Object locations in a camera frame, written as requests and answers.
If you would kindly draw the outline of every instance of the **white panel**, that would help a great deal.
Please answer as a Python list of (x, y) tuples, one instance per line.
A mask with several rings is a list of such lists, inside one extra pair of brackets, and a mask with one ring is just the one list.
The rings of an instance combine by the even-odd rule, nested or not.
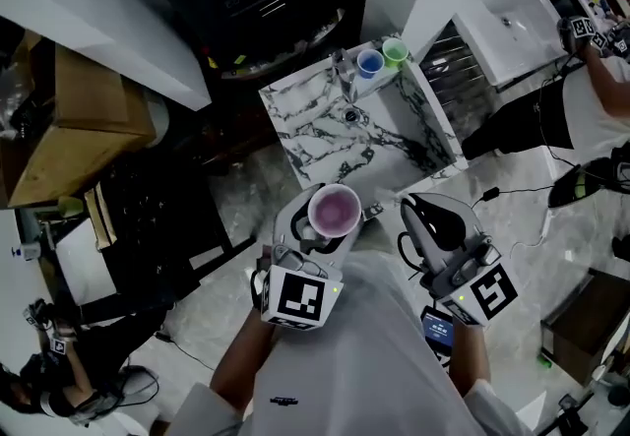
[(85, 305), (116, 292), (105, 260), (96, 250), (96, 235), (90, 219), (84, 220), (57, 244), (57, 258), (78, 305)]
[[(0, 360), (19, 372), (38, 351), (37, 334), (22, 311), (37, 298), (50, 300), (37, 261), (11, 255), (20, 245), (14, 211), (0, 211)], [(0, 403), (0, 427), (8, 436), (101, 436), (93, 424), (77, 427), (69, 420), (44, 415), (23, 415)]]
[(164, 0), (2, 0), (0, 15), (194, 110), (210, 103)]

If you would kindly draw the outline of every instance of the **blue cup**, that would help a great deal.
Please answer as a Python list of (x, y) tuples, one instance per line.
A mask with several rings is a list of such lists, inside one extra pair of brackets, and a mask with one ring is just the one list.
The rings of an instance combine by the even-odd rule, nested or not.
[(363, 49), (356, 58), (358, 74), (372, 79), (385, 66), (385, 58), (376, 49)]

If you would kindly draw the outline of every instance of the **black pants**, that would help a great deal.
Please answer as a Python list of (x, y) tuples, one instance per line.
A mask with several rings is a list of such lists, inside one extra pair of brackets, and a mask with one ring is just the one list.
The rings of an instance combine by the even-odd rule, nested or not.
[(564, 80), (556, 81), (542, 92), (536, 90), (501, 107), (462, 142), (466, 159), (496, 149), (519, 153), (544, 146), (545, 141), (555, 148), (573, 149), (564, 115), (563, 84)]
[(131, 352), (159, 330), (165, 316), (166, 309), (161, 308), (82, 332), (77, 354), (93, 385), (113, 378)]

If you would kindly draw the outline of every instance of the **green cup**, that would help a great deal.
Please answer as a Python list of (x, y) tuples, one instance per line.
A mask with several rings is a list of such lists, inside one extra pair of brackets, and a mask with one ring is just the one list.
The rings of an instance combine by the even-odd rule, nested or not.
[(410, 51), (399, 38), (391, 37), (383, 42), (383, 55), (385, 56), (386, 67), (398, 67), (409, 54)]

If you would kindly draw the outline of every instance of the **marble countertop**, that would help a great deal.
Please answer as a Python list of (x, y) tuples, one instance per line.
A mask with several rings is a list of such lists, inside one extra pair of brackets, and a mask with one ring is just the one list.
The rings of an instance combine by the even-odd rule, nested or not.
[[(381, 44), (367, 42), (348, 53), (355, 58)], [(372, 80), (357, 77), (355, 85), (358, 101), (348, 103), (328, 58), (260, 90), (303, 189), (342, 182), (371, 218), (401, 193), (426, 191), (468, 167), (417, 64), (384, 68)]]

